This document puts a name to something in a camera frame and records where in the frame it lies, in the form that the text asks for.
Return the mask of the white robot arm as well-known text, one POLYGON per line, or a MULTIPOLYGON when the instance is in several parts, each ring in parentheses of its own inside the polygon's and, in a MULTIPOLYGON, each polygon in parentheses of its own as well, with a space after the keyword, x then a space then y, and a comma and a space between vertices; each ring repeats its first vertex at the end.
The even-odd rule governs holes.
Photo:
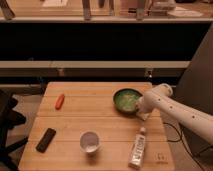
POLYGON ((171 99, 172 94, 171 86, 166 83, 146 90, 136 102, 137 115, 145 119, 148 113, 158 109, 213 145, 213 116, 171 99))

